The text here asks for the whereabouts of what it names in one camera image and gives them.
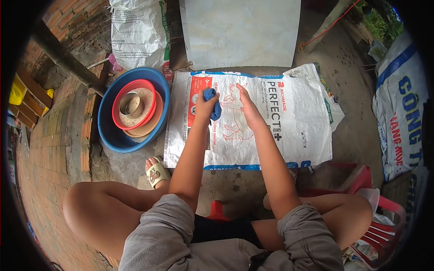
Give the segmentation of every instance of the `sandal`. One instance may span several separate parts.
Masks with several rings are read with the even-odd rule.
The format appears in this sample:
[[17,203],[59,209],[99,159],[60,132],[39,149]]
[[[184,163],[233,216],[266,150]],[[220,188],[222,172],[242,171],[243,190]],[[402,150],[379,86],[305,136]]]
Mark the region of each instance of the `sandal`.
[[151,183],[153,189],[155,189],[155,185],[161,180],[170,181],[170,174],[166,168],[163,167],[162,159],[158,156],[153,156],[158,163],[151,166],[147,171],[146,175],[148,176],[148,181]]
[[[296,179],[297,179],[297,174],[294,173],[292,170],[289,170],[289,173],[291,173],[293,179],[294,179],[294,184],[296,183]],[[268,194],[265,194],[264,199],[262,200],[262,205],[264,206],[265,209],[267,210],[271,210],[270,207],[270,201],[268,200]]]

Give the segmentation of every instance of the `red wire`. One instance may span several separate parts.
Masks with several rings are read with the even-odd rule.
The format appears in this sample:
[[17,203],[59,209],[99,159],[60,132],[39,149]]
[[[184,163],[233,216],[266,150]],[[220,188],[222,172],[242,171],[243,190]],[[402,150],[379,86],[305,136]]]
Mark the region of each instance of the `red wire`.
[[344,15],[340,16],[329,28],[324,30],[318,37],[313,38],[311,41],[309,41],[307,43],[300,44],[300,46],[307,45],[307,44],[311,43],[312,41],[316,40],[317,38],[321,37],[325,32],[327,32],[330,28],[332,28],[335,25],[335,23],[337,23],[339,21],[339,19],[341,19],[343,16],[345,16],[345,14],[347,14],[350,11],[350,9],[352,9],[352,7],[354,7],[359,1],[360,0],[357,0],[347,11],[345,11]]

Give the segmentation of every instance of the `blue rag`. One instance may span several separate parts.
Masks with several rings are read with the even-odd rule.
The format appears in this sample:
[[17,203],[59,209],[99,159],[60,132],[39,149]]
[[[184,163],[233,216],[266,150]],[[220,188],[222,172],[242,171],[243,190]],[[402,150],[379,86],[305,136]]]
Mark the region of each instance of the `blue rag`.
[[[216,94],[215,89],[213,89],[213,88],[206,89],[204,91],[205,101],[209,101],[210,99],[212,99],[215,96],[215,94]],[[213,121],[216,121],[220,118],[220,116],[221,116],[221,106],[220,106],[220,102],[217,101],[216,104],[214,105],[214,110],[211,113],[211,119]]]

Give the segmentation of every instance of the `person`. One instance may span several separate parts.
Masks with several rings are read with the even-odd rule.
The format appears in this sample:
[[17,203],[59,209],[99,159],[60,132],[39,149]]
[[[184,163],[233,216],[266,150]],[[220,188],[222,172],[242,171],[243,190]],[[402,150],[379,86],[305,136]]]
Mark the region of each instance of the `person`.
[[372,209],[362,197],[298,197],[264,119],[245,88],[242,112],[252,129],[269,206],[276,219],[218,222],[195,215],[206,129],[219,94],[203,90],[182,155],[170,178],[158,157],[146,160],[153,190],[107,181],[77,183],[63,210],[88,245],[121,259],[120,270],[343,270],[342,252],[368,230]]

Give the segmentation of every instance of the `pig illustration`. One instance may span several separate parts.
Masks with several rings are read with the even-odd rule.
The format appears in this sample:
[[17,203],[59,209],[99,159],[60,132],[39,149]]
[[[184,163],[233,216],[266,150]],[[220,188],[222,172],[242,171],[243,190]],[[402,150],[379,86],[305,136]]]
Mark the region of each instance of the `pig illustration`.
[[241,111],[243,104],[240,101],[240,90],[234,84],[229,85],[230,95],[226,96],[223,99],[223,102],[220,102],[222,107],[227,107],[232,109],[233,111],[233,119],[235,121],[234,126],[224,125],[224,128],[227,131],[232,132],[229,135],[223,134],[223,138],[225,140],[232,139],[241,139],[248,140],[253,136],[253,131],[249,128],[246,122],[246,118],[244,117],[244,113]]

